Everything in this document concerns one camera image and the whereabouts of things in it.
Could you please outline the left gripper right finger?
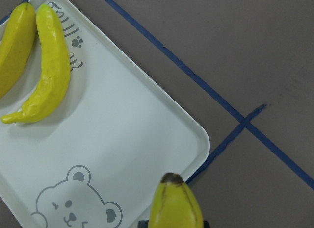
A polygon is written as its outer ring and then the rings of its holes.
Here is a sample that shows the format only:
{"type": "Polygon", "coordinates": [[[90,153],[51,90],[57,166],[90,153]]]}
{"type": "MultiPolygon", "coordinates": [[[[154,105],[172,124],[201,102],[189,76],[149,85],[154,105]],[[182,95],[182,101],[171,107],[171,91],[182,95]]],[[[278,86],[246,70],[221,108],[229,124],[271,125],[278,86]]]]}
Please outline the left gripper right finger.
{"type": "Polygon", "coordinates": [[[203,228],[210,228],[208,221],[203,221],[203,228]]]}

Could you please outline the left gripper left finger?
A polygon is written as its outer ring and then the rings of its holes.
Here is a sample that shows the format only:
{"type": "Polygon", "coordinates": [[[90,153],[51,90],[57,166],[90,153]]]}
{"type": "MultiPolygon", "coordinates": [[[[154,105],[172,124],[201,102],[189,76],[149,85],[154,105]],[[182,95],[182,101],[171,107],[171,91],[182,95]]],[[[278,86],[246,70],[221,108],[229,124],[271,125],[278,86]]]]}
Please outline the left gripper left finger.
{"type": "Polygon", "coordinates": [[[137,228],[148,228],[149,221],[148,220],[140,220],[137,223],[137,228]]]}

